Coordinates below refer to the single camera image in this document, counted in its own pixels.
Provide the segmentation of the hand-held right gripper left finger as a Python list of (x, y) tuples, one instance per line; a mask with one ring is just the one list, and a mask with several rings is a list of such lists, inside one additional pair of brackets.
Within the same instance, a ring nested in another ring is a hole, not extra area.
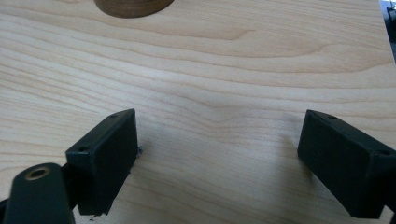
[(108, 214), (137, 155), (135, 111), (103, 119), (65, 152), (71, 206), (83, 216)]

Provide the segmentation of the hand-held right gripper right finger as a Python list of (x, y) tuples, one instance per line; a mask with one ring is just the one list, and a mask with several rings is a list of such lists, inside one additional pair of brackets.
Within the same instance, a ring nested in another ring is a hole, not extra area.
[(388, 207), (396, 217), (396, 150), (343, 120), (305, 113), (298, 157), (348, 213), (378, 218)]

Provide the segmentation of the small silver cup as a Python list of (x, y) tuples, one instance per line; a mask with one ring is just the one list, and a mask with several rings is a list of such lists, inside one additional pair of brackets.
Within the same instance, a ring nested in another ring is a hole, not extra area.
[(170, 6), (174, 0), (93, 0), (107, 15), (117, 18), (141, 18)]

